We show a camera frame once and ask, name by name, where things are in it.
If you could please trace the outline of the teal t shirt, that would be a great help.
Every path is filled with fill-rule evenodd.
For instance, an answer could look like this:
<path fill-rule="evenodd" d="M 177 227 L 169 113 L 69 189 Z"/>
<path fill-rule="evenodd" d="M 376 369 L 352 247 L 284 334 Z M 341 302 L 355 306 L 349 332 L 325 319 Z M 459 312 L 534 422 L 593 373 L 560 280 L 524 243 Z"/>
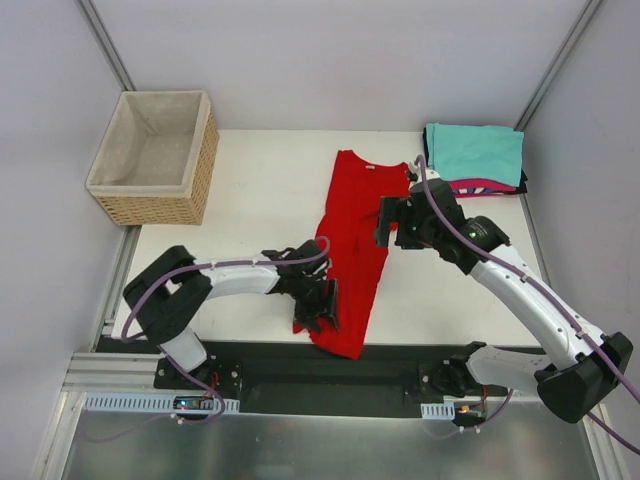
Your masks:
<path fill-rule="evenodd" d="M 521 182 L 524 133 L 505 126 L 429 123 L 428 165 L 443 180 L 490 180 L 510 187 Z"/>

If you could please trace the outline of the wicker basket with cloth liner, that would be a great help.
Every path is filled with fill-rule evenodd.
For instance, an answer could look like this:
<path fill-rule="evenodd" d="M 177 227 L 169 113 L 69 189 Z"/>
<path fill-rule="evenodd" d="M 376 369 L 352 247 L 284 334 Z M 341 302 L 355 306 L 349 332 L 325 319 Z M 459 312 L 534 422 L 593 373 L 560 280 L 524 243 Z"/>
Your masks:
<path fill-rule="evenodd" d="M 200 225 L 219 138 L 205 91 L 126 91 L 86 188 L 119 226 Z"/>

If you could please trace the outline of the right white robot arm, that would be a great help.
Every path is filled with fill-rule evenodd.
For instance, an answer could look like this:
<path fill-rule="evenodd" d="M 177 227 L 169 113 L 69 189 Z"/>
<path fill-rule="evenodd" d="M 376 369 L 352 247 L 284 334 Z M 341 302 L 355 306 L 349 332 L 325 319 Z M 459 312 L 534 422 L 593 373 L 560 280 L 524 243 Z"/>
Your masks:
<path fill-rule="evenodd" d="M 488 289 L 538 341 L 540 355 L 467 345 L 451 361 L 450 382 L 461 394 L 483 385 L 537 395 L 556 417 L 576 423 L 621 382 L 633 352 L 622 333 L 605 334 L 553 292 L 521 258 L 510 239 L 485 216 L 468 218 L 439 179 L 419 182 L 406 197 L 380 201 L 374 234 L 385 247 L 432 248 Z"/>

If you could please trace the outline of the red t shirt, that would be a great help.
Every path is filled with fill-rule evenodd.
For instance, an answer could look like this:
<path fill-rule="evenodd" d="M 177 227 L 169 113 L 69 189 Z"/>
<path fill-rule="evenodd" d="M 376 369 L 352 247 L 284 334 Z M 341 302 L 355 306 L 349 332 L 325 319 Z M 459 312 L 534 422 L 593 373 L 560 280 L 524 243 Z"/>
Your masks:
<path fill-rule="evenodd" d="M 409 193 L 408 165 L 369 163 L 351 150 L 337 153 L 325 213 L 316 234 L 330 241 L 332 267 L 337 282 L 337 317 L 334 328 L 326 319 L 311 330 L 318 347 L 349 359 L 361 355 L 378 284 L 388 256 L 374 239 L 381 199 Z"/>

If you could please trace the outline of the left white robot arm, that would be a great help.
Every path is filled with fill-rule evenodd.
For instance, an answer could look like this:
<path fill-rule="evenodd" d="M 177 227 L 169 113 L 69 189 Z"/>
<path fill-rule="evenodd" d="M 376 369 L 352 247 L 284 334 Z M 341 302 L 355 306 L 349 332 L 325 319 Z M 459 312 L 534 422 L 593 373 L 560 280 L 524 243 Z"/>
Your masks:
<path fill-rule="evenodd" d="M 124 288 L 129 315 L 120 339 L 146 338 L 177 363 L 180 381 L 199 389 L 209 382 L 212 367 L 190 323 L 209 300 L 287 295 L 294 300 L 295 324 L 320 332 L 325 321 L 339 329 L 338 283 L 329 277 L 329 247 L 329 240 L 319 237 L 248 258 L 202 260 L 182 245 L 173 246 Z"/>

